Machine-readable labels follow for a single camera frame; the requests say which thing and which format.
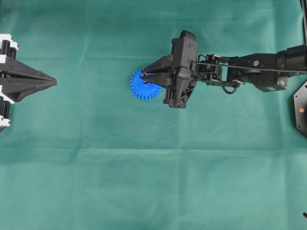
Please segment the cable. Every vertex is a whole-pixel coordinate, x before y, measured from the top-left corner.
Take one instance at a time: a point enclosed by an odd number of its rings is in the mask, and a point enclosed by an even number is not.
[[[252,67],[219,65],[219,64],[211,64],[211,63],[204,63],[204,62],[198,62],[198,61],[190,61],[190,63],[199,64],[199,65],[205,65],[205,66],[220,66],[220,67],[231,67],[231,68],[237,68],[237,69],[253,69],[253,70],[262,70],[262,71],[270,71],[270,72],[303,73],[303,74],[307,74],[307,71],[301,71],[301,70],[257,69],[257,68],[252,68]]]
[[[203,55],[203,54],[199,54],[199,55],[198,55],[198,61],[200,61],[200,60],[201,60],[201,57],[204,57],[204,58],[207,60],[207,57],[206,57],[205,55]]]
[[[222,85],[222,89],[223,89],[224,92],[227,93],[227,94],[234,94],[238,88],[239,88],[239,87],[236,86],[236,87],[234,87],[234,90],[233,90],[233,91],[228,91],[228,90],[226,89],[226,87]]]

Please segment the green fabric surface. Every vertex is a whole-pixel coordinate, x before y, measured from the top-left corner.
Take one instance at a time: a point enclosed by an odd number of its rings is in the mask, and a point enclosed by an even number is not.
[[[0,230],[307,228],[307,140],[293,94],[199,83],[185,110],[130,91],[181,30],[199,53],[303,44],[298,0],[3,0],[17,59],[58,80],[0,133]]]

